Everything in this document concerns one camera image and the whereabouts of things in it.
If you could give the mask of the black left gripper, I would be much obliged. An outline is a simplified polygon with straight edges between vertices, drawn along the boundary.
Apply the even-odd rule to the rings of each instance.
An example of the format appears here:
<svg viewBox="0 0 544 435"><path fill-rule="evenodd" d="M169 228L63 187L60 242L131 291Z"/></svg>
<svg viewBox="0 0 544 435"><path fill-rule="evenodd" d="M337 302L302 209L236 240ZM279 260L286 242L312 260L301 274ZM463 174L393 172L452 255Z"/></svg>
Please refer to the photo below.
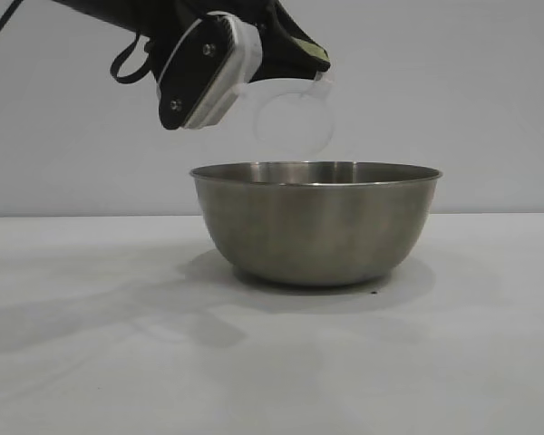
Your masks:
<svg viewBox="0 0 544 435"><path fill-rule="evenodd" d="M307 35L279 1L199 1L211 21L224 24L230 15L254 25L263 57L257 81L272 79L313 80L331 67L327 50Z"/></svg>

